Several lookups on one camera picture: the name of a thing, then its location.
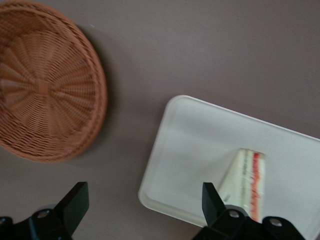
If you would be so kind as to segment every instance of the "gray table surface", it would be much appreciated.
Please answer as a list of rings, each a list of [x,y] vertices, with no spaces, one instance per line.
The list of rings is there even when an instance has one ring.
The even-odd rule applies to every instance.
[[[109,106],[95,142],[72,160],[35,163],[0,147],[0,215],[24,220],[87,181],[75,240],[191,239],[199,227],[138,199],[165,106],[180,94],[320,138],[320,1],[40,2],[92,42]]]

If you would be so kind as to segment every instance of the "wicker basket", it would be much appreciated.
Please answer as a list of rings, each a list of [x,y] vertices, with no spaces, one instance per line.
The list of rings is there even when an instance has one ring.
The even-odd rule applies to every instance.
[[[104,121],[107,87],[84,34],[35,2],[0,4],[0,144],[25,159],[75,157]]]

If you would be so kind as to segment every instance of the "white tray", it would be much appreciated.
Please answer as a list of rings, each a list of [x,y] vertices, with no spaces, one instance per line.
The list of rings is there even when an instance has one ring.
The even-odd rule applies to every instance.
[[[202,184],[218,187],[239,148],[265,154],[262,215],[320,231],[320,140],[193,97],[167,105],[139,190],[149,209],[205,226]]]

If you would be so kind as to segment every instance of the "brown woven basket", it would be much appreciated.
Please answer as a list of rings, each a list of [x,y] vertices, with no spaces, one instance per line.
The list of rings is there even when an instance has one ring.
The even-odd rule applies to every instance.
[[[98,56],[56,10],[0,4],[0,144],[25,159],[75,157],[97,136],[107,107]]]

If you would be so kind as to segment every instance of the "metal screw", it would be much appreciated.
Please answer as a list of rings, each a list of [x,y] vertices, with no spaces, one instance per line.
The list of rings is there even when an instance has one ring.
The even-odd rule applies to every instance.
[[[38,219],[45,218],[49,214],[49,212],[50,212],[49,210],[39,212]]]
[[[270,218],[270,223],[273,225],[273,226],[276,226],[276,227],[281,227],[282,226],[282,223],[280,220],[276,219],[276,218]]]
[[[231,217],[235,218],[235,219],[240,217],[239,213],[237,211],[234,211],[234,210],[229,211],[229,215]]]

